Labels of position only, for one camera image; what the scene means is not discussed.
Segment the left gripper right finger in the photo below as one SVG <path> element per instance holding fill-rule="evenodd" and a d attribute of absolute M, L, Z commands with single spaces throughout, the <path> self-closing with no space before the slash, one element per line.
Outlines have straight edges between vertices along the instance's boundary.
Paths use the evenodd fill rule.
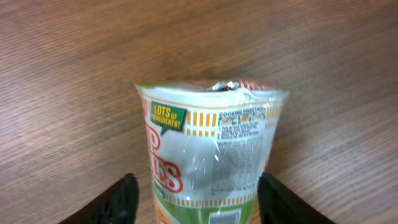
<path fill-rule="evenodd" d="M 262 224 L 335 224 L 268 172 L 257 186 Z"/>

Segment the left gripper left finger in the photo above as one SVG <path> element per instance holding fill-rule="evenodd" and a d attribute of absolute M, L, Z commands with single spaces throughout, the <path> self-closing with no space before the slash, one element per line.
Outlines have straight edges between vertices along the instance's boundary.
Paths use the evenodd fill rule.
<path fill-rule="evenodd" d="M 138 204 L 139 184 L 128 173 L 60 224 L 134 224 Z"/>

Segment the cup noodles white green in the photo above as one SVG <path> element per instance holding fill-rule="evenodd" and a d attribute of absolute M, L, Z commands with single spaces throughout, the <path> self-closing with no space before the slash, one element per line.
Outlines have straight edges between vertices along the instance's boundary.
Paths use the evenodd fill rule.
<path fill-rule="evenodd" d="M 137 90 L 157 223 L 249 223 L 288 92 L 208 80 Z"/>

